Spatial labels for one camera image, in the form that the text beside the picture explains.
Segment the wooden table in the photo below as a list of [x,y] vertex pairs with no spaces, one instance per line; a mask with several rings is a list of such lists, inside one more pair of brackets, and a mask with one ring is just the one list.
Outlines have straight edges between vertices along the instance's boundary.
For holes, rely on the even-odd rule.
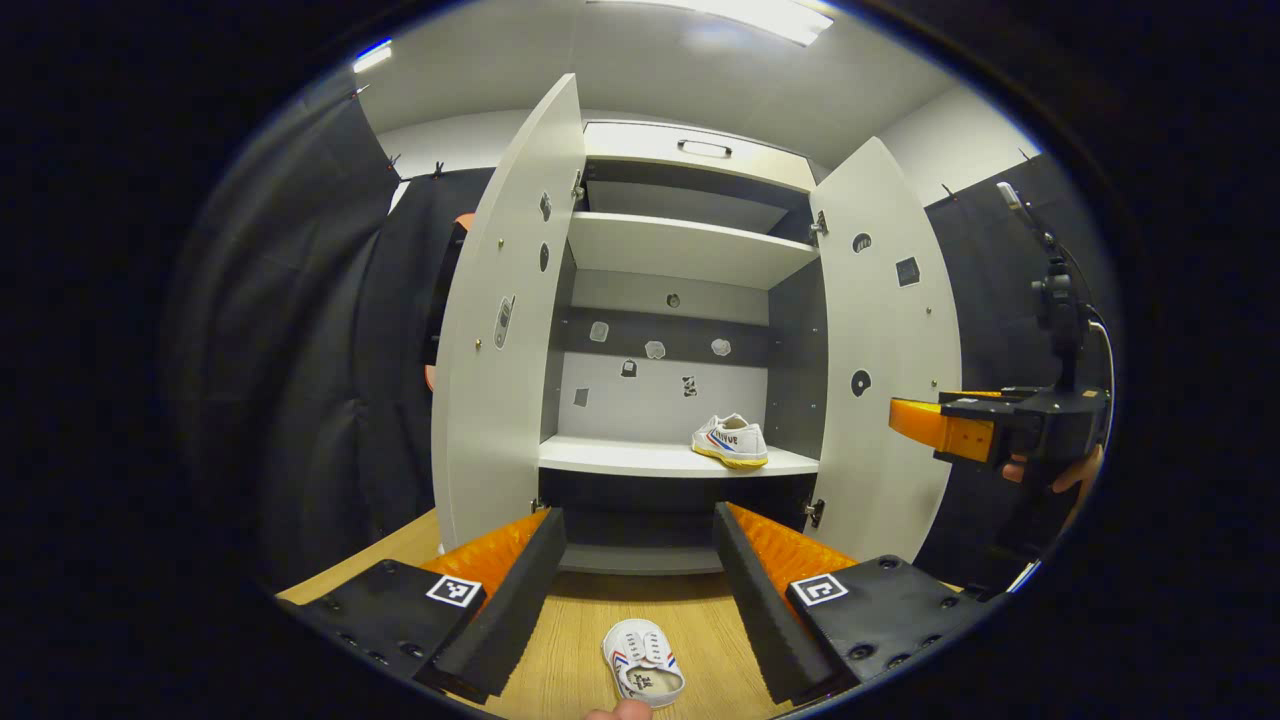
[[[310,602],[379,560],[421,565],[438,555],[439,543],[433,510],[278,597]],[[792,708],[790,702],[769,700],[723,573],[666,578],[561,573],[502,696],[483,706],[453,700],[512,719],[576,720],[595,707],[609,710],[618,697],[600,641],[627,618],[645,618],[663,629],[689,683],[675,705],[654,712],[655,719],[749,720]]]

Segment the drawer handle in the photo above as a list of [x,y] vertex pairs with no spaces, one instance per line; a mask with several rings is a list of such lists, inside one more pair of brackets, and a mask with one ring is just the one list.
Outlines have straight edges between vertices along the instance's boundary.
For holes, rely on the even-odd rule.
[[[709,145],[712,147],[723,149],[726,158],[733,155],[733,149],[730,147],[728,145],[716,145],[714,142],[704,142],[701,140],[680,140],[680,141],[676,141],[676,147],[678,147],[681,150],[685,150],[685,143],[686,142],[692,142],[692,143],[696,143],[696,145]],[[694,155],[700,155],[700,152],[694,152]]]

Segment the open cabinet door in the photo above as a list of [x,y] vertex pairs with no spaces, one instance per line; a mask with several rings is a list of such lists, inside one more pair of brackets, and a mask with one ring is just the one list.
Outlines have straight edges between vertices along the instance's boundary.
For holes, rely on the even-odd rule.
[[431,419],[447,550],[527,515],[538,495],[552,307],[585,158],[577,81],[566,74],[511,141],[462,243]]
[[870,138],[809,196],[827,292],[827,418],[818,539],[855,559],[914,561],[950,465],[888,427],[891,397],[960,388],[960,328],[933,228]]

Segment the cabinet drawer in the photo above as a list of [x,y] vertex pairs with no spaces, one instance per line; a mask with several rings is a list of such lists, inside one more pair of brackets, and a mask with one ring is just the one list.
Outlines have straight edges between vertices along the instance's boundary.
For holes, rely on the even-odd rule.
[[714,170],[797,192],[814,188],[809,160],[748,140],[645,123],[594,122],[584,131],[588,159],[630,160]]

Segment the yellow sole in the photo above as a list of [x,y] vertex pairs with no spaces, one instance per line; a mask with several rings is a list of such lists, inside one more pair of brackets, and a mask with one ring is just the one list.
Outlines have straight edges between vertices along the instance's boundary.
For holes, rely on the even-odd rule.
[[762,457],[759,460],[732,460],[732,459],[724,457],[723,455],[721,455],[719,452],[716,452],[714,450],[707,450],[704,447],[698,447],[696,445],[690,445],[689,447],[692,447],[694,452],[696,452],[698,455],[705,455],[707,457],[714,457],[714,459],[719,460],[721,462],[728,465],[730,468],[737,468],[740,470],[742,470],[742,469],[751,469],[751,468],[763,468],[763,466],[765,466],[765,465],[769,464],[769,459],[768,457]]

